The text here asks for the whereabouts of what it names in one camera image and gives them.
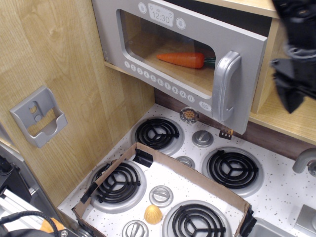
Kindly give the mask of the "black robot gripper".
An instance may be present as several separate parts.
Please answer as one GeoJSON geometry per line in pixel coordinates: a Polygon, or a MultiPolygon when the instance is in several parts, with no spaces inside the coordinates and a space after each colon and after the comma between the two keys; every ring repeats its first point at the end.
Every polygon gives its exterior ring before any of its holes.
{"type": "Polygon", "coordinates": [[[316,97],[316,50],[284,45],[287,58],[270,61],[275,70],[276,90],[284,108],[291,114],[308,96],[316,97]]]}

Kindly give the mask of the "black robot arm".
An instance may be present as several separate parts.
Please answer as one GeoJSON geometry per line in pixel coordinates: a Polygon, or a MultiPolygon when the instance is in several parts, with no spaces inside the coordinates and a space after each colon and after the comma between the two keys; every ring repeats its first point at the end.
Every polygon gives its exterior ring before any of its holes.
{"type": "Polygon", "coordinates": [[[316,2],[314,0],[274,0],[283,23],[288,59],[274,59],[276,90],[284,108],[294,112],[308,96],[316,98],[316,2]]]}

